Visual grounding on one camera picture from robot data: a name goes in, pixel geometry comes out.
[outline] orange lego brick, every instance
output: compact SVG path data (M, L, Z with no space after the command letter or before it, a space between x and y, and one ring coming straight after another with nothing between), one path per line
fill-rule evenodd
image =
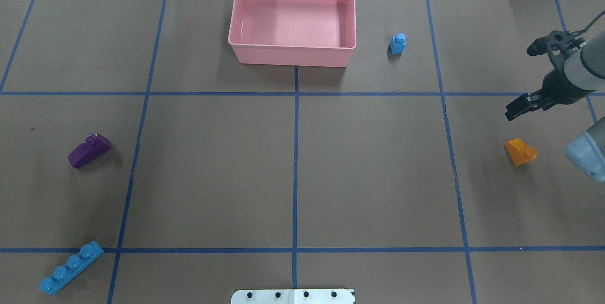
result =
M528 146L521 139L510 140L504 144L504 147L515 166L526 164L529 161L535 160L536 156L538 156L538 151Z

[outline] blue tape line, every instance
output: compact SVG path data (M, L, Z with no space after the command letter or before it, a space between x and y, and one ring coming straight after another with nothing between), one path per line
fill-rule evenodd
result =
M300 93L301 96L440 96L441 93L402 92L402 93Z
M122 248L122 253L292 253L291 248Z
M439 93L439 92L353 92L353 93L298 93L298 96L519 96L523 93ZM145 91L0 91L13 96L145 96ZM231 92L231 91L150 91L150 96L296 96L289 92ZM604 93L592 93L605 96Z
M443 93L445 96L505 96L505 97L517 97L524 93Z
M289 247L259 248L121 248L120 254L244 254L292 253ZM77 253L79 248L6 247L0 253ZM106 253L117 253L117 248L104 248ZM577 246L471 246L444 247L299 247L297 253L445 253L445 252L548 252L548 251L605 251L605 245Z
M144 96L144 91L2 91L14 96Z
M149 93L151 91L151 83L153 82L153 73L156 67L157 49L160 45L160 35L162 34L162 22L164 21L164 11L166 9L166 0L162 0L162 9L160 10L160 20L157 25L156 43L154 44L153 56L151 56L151 67L149 67L149 78L147 79L147 90L145 91L145 101L143 101L143 111L141 112L141 121L138 124L137 143L134 146L134 156L132 158L132 167L130 168L130 179L128 181L128 190L126 193L126 201L121 217L120 235L117 240L117 250L115 254L114 269L112 272L112 282L110 283L110 291L107 297L107 304L112 304L113 292L115 289L115 279L120 265L121 246L124 240L124 231L126 229L126 221L128 218L128 209L130 207L130 197L132 195L132 186L134 185L134 171L137 167L138 151L141 147L141 136L143 133L143 125L145 124L145 116L147 115L147 104L149 104Z
M405 252L465 252L463 247L307 247L299 253L405 253Z
M443 121L445 122L445 134L448 139L449 160L454 172L454 181L456 182L456 198L458 199L458 217L460 218L460 229L462 231L462 242L464 248L468 248L467 225L464 220L464 210L462 209L462 196L460 195L460 183L458 182L458 171L456 170L456 158L454 157L454 145L452 144L451 131L449 130L449 119L445 103L445 94L443 89L443 80L441 78L441 65L439 64L439 53L437 51L437 39L435 36L435 28L432 21L431 1L426 0L426 11L428 12L428 23L431 29L432 53L435 57L435 67L437 70L437 81L439 82L439 91L441 92L441 108L443 109ZM473 276L473 266L471 263L471 254L466 251L465 257L467 260L468 282L471 290L471 299L473 304L477 304L477 295L475 292L475 277Z
M555 5L557 6L557 12L559 14L559 20L561 21L561 26L564 31L567 31L567 27L565 26L565 20L563 20L563 12L561 11L561 5L559 4L559 0L555 0Z
M292 184L292 288L298 287L296 250L298 248L298 110L300 108L298 67L294 67L294 182Z
M2 76L2 82L0 82L0 91L2 91L2 89L4 88L6 79L9 77L10 67L11 65L13 65L13 59L15 59L15 54L17 54L17 48L19 47L19 43L21 42L23 31L26 29L27 21L28 19L30 19L30 14L32 13L35 1L36 0L30 0L30 5L27 8L26 16L23 18L23 22L21 23L19 34L17 35L17 39L15 40L15 45L13 45L13 51L10 53L9 62L7 63L6 69L4 70L4 76Z
M294 96L294 93L229 92L229 91L152 91L150 96Z
M548 251L605 251L605 246L487 246L469 247L470 252L548 252Z
M590 96L586 96L586 102L588 103L588 109L590 109L590 116L592 116L592 121L596 123L598 119L596 118L595 109L592 106L592 101L590 100Z

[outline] purple lego brick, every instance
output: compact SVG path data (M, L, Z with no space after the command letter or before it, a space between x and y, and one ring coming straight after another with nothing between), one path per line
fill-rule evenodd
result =
M74 149L67 159L73 168L80 168L111 147L109 140L101 134L88 135L84 143Z

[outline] metal plate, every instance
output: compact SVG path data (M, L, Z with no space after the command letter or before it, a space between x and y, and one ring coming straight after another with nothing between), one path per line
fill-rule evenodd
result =
M354 304L352 289L238 290L231 304Z

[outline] light blue lego brick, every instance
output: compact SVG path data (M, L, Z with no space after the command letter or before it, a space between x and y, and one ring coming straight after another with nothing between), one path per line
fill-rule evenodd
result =
M71 282L80 272L84 271L93 261L103 254L104 251L97 242L90 242L80 248L78 254L67 258L67 263L54 269L52 276L42 279L40 290L54 295L63 289L67 283Z
M391 51L391 54L400 54L404 52L405 48L406 35L398 33L395 37L391 38L391 42L389 43L389 51Z

